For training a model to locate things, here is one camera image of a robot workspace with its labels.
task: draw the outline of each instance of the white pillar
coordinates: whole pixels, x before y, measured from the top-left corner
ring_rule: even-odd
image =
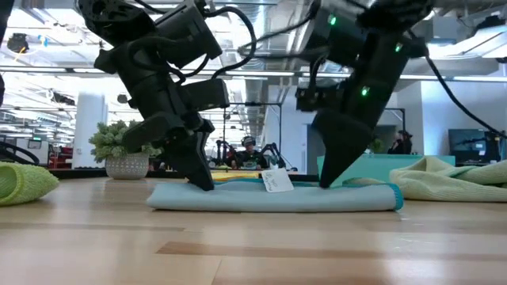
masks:
[[[74,153],[72,169],[78,167],[104,167],[104,162],[96,163],[90,153],[94,148],[88,140],[97,132],[98,123],[107,123],[108,105],[105,95],[100,91],[82,91],[78,98],[76,130],[74,133]]]

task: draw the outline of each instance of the white label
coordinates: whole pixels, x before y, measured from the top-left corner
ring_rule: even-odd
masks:
[[[264,170],[261,174],[267,192],[276,193],[294,190],[294,185],[292,185],[286,169]]]

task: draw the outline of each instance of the yellow-green towel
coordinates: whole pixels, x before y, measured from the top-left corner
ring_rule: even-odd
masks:
[[[58,178],[46,169],[0,162],[0,206],[37,200],[58,186]]]
[[[391,170],[407,200],[448,202],[507,202],[507,161],[492,165],[455,167],[437,157],[424,157],[415,164]],[[344,184],[384,183],[354,178]]]

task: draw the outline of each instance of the wooden tabletop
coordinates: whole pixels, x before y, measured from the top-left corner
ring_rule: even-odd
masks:
[[[0,208],[5,285],[505,285],[507,205],[399,213],[153,211],[156,183],[63,180]]]

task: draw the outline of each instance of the person in background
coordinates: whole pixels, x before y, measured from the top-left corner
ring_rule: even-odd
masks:
[[[387,151],[388,154],[411,154],[412,135],[408,131],[400,130],[396,133],[396,139],[393,146]]]
[[[228,165],[232,167],[232,169],[239,169],[247,164],[255,164],[257,165],[256,169],[267,169],[269,168],[268,162],[264,158],[259,151],[254,149],[255,147],[255,138],[251,136],[246,136],[242,139],[241,144],[245,147],[244,151],[239,151],[235,156],[228,158]]]

